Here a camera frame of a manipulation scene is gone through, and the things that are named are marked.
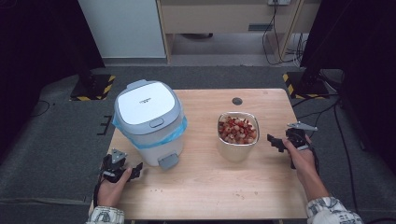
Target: bowl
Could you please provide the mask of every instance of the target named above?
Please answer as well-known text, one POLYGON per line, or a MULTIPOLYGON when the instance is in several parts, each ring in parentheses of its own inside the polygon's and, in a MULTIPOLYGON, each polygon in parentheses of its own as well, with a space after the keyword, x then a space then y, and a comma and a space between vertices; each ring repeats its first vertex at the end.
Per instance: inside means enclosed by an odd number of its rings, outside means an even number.
POLYGON ((257 144, 260 138, 259 123, 256 118, 245 112, 226 112, 220 115, 218 121, 218 151, 219 154, 228 161, 240 162, 244 161, 251 149, 257 144), (231 123, 233 126, 238 126, 239 128, 232 128, 230 125, 224 125, 224 121, 231 123))

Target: sleeve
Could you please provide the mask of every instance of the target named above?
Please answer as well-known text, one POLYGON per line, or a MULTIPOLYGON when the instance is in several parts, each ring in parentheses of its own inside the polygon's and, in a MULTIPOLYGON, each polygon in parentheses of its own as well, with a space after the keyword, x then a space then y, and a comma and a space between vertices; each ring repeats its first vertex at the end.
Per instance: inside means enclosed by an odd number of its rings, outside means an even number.
POLYGON ((363 224, 361 217, 346 210, 342 203, 334 197, 312 200, 306 206, 308 224, 356 223, 363 224))
POLYGON ((123 211, 113 208, 97 206, 93 209, 86 224, 123 224, 124 213, 123 211))

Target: black handheld controller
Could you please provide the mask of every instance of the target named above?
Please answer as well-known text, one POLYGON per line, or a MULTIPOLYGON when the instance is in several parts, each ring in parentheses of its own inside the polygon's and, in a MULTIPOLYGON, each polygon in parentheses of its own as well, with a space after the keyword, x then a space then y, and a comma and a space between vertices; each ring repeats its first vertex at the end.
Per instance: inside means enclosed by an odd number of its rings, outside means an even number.
MULTIPOLYGON (((103 158, 102 163, 102 172, 103 177, 110 181, 111 183, 117 183, 122 174, 125 172, 125 168, 123 165, 125 164, 127 154, 124 152, 120 152, 113 148, 111 154, 107 154, 103 158)), ((140 171, 143 168, 143 162, 138 164, 135 168, 132 169, 131 176, 128 179, 128 182, 132 179, 135 179, 140 176, 140 171)))
MULTIPOLYGON (((286 130, 286 136, 296 148, 307 145, 305 131, 302 129, 289 128, 286 130)), ((267 140, 271 142, 271 147, 276 147, 279 152, 284 152, 284 150, 287 149, 285 145, 283 145, 282 139, 275 138, 269 133, 267 134, 267 140)), ((290 162, 290 168, 293 170, 295 169, 293 161, 290 162)))

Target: black curtain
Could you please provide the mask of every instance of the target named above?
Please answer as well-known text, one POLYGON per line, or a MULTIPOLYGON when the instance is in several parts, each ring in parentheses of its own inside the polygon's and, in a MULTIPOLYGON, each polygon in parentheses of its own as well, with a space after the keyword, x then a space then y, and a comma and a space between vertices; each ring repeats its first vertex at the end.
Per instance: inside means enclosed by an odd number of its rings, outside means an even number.
POLYGON ((77 74, 64 50, 64 31, 88 69, 104 67, 77 0, 0 2, 1 161, 30 118, 41 89, 77 74))

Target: wooden table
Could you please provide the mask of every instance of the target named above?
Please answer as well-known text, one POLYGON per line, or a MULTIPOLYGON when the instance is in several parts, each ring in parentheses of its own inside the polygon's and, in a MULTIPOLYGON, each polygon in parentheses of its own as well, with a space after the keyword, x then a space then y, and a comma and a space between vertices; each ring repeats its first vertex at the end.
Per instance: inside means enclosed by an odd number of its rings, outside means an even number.
MULTIPOLYGON (((119 209, 126 219, 279 219, 306 218, 304 190, 287 153, 279 153, 266 134, 284 137, 295 122, 281 89, 175 90, 189 122, 177 166, 168 171, 144 164, 142 175, 125 187, 119 209), (239 97, 241 105, 232 99, 239 97), (261 138, 240 163, 217 151, 217 121, 227 111, 253 114, 261 138)), ((128 139, 114 132, 111 148, 128 153, 136 166, 142 158, 128 139)))

